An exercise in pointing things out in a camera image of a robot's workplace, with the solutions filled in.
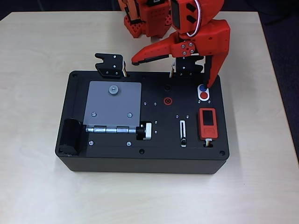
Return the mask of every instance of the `black box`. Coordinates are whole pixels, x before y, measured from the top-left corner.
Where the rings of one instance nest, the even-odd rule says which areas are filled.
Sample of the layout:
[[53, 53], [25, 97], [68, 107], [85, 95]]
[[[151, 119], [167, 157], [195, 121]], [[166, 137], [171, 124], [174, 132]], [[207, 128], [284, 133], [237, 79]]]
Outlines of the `black box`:
[[[151, 140], [128, 133], [87, 133], [83, 121], [91, 81], [141, 83], [140, 122], [152, 124]], [[74, 71], [55, 153], [73, 171], [213, 174], [229, 157], [221, 84], [218, 76], [209, 100], [199, 101], [201, 83], [196, 75], [169, 78], [167, 72], [128, 72], [128, 77], [115, 79], [103, 78], [97, 71]], [[204, 147], [199, 138], [200, 108], [216, 110], [218, 138], [212, 147]], [[186, 124], [186, 147], [181, 147], [180, 120]]]

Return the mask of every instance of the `dark carpet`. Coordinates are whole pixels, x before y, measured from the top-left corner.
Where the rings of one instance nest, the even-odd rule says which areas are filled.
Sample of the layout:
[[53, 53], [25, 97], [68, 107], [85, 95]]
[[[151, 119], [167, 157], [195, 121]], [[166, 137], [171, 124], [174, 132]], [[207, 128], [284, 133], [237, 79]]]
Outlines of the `dark carpet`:
[[[117, 0], [0, 0], [0, 20], [16, 11], [97, 10], [119, 10], [119, 6]], [[299, 159], [298, 0], [225, 0], [222, 11], [259, 12]]]

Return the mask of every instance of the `light wood tabletop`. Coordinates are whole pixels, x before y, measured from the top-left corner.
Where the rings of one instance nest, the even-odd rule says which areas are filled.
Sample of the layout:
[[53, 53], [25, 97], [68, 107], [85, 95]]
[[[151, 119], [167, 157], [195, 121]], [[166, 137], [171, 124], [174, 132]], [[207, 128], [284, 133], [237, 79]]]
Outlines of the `light wood tabletop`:
[[96, 52], [127, 70], [154, 39], [133, 39], [123, 12], [12, 13], [0, 22], [0, 224], [297, 224], [299, 169], [257, 13], [231, 26], [221, 71], [230, 158], [214, 175], [70, 171], [55, 155], [68, 75]]

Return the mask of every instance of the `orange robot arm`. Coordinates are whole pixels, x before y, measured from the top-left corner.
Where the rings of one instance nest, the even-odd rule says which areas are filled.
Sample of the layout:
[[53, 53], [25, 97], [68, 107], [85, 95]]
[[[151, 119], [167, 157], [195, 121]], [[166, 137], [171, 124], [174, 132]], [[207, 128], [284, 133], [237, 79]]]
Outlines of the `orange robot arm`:
[[[199, 53], [200, 56], [211, 56], [212, 65], [207, 83], [208, 88], [211, 87], [229, 49], [228, 23], [225, 20], [213, 20], [222, 5], [223, 0], [201, 0], [198, 19], [199, 13], [194, 0], [171, 0], [172, 26], [177, 31], [165, 40], [140, 50], [132, 58], [132, 64], [154, 61], [169, 55], [188, 57]], [[197, 23], [200, 23], [200, 28], [196, 32]]]

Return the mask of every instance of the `screw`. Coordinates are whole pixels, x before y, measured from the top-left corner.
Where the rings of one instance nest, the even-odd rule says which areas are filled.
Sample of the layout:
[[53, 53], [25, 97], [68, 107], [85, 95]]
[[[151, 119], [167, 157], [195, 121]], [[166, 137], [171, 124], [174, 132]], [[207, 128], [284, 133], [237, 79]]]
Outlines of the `screw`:
[[118, 93], [118, 87], [117, 85], [112, 85], [109, 87], [109, 93], [111, 95], [116, 95]]

